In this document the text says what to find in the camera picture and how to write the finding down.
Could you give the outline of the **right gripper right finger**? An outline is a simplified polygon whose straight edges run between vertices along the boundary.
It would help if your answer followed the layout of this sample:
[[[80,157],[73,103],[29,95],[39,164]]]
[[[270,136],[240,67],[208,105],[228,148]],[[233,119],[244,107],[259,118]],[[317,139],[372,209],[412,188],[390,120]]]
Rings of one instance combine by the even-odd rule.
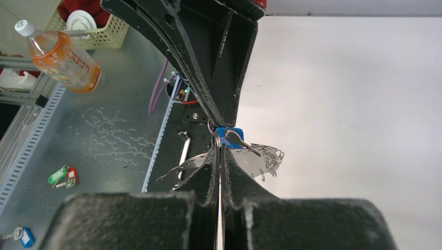
[[[275,196],[220,150],[224,249],[396,249],[386,220],[360,198]]]

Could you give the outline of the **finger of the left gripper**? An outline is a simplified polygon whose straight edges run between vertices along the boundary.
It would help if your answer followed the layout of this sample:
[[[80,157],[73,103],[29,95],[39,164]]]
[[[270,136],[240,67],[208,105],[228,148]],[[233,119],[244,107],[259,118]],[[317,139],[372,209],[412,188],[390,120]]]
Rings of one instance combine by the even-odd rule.
[[[173,1],[180,66],[218,126],[236,124],[240,92],[266,1]]]
[[[178,15],[181,1],[101,1],[104,10],[120,18],[153,43],[197,93],[209,118],[218,126],[224,119],[215,106],[190,34]]]

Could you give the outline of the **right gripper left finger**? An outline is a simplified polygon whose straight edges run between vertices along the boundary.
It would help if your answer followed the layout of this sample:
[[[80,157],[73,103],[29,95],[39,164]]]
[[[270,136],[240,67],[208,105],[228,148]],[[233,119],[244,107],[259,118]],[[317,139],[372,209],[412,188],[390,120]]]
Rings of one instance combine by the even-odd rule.
[[[174,191],[67,197],[40,249],[216,249],[219,155],[212,146]]]

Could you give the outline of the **key with blue tag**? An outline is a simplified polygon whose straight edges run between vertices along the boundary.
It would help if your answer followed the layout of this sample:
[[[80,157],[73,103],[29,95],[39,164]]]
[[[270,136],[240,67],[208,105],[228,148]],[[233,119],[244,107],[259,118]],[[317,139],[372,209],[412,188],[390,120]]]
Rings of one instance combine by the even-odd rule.
[[[231,149],[244,149],[244,133],[241,128],[218,127],[212,134],[215,145],[222,147],[226,145]]]

